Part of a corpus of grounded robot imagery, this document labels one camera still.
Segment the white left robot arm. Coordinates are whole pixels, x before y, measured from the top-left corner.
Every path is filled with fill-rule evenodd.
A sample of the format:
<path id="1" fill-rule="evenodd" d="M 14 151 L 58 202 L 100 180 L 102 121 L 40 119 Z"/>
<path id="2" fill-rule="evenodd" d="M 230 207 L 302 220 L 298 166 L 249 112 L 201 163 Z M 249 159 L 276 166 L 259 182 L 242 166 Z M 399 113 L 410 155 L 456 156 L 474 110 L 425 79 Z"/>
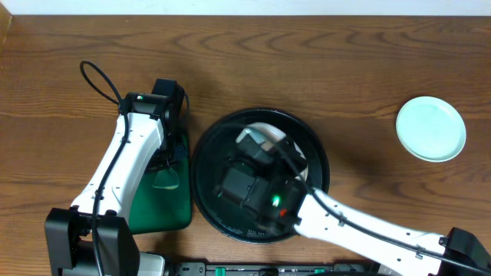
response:
<path id="1" fill-rule="evenodd" d="M 135 235 L 191 222 L 189 143 L 180 126 L 184 92 L 128 94 L 110 145 L 67 209 L 53 208 L 44 231 L 52 275 L 171 275 L 162 255 Z"/>

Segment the green yellow sponge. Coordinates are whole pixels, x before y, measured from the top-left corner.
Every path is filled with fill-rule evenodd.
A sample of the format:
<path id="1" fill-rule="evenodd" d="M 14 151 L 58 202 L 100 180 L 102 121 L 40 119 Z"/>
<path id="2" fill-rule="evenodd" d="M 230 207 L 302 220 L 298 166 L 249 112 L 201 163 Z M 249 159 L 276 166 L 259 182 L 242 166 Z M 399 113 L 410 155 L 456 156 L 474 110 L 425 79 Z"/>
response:
<path id="1" fill-rule="evenodd" d="M 180 184 L 180 178 L 174 168 L 162 169 L 156 173 L 153 181 L 155 189 L 176 189 Z"/>

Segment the white plate front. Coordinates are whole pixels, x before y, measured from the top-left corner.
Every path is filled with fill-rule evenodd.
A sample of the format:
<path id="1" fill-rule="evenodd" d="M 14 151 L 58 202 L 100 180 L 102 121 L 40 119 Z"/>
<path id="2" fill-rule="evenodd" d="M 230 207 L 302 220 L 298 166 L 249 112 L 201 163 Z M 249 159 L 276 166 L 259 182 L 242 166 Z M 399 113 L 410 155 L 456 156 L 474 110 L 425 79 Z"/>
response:
<path id="1" fill-rule="evenodd" d="M 268 136 L 271 140 L 274 140 L 275 142 L 278 142 L 279 140 L 286 138 L 286 133 L 280 130 L 278 127 L 273 126 L 269 123 L 263 123 L 263 122 L 256 122 L 256 123 L 251 123 L 248 125 L 248 127 L 254 128 L 261 133 L 265 134 Z M 293 146 L 295 150 L 300 154 L 300 156 L 304 159 L 306 159 L 305 154 L 303 151 L 300 149 L 298 144 L 296 142 L 293 142 Z M 308 176 L 308 166 L 301 172 L 301 176 L 306 179 Z"/>

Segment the mint green plate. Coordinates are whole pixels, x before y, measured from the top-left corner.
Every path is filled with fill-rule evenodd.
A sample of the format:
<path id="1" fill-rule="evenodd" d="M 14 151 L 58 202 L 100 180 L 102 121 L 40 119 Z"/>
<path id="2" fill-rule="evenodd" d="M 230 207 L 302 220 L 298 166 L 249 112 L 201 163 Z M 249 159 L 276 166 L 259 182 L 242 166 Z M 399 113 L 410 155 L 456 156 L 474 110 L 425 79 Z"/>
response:
<path id="1" fill-rule="evenodd" d="M 407 101 L 395 121 L 396 133 L 422 160 L 442 163 L 458 156 L 466 144 L 466 126 L 458 111 L 437 97 Z"/>
<path id="2" fill-rule="evenodd" d="M 410 153 L 412 156 L 418 158 L 418 159 L 421 159 L 421 156 L 417 153 L 415 153 L 404 141 L 403 139 L 401 138 L 401 136 L 399 134 L 397 134 L 397 138 L 399 139 L 401 145 L 403 146 L 403 148 L 408 152 Z"/>

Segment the mint green plate top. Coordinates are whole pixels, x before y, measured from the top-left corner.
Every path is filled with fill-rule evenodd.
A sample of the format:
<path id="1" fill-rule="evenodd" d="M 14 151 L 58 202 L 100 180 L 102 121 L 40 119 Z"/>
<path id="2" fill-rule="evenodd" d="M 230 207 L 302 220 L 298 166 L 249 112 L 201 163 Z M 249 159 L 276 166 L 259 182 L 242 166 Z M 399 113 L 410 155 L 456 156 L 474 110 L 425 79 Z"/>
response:
<path id="1" fill-rule="evenodd" d="M 466 144 L 466 126 L 458 111 L 437 97 L 407 101 L 395 121 L 396 133 L 422 160 L 442 163 L 458 156 Z"/>

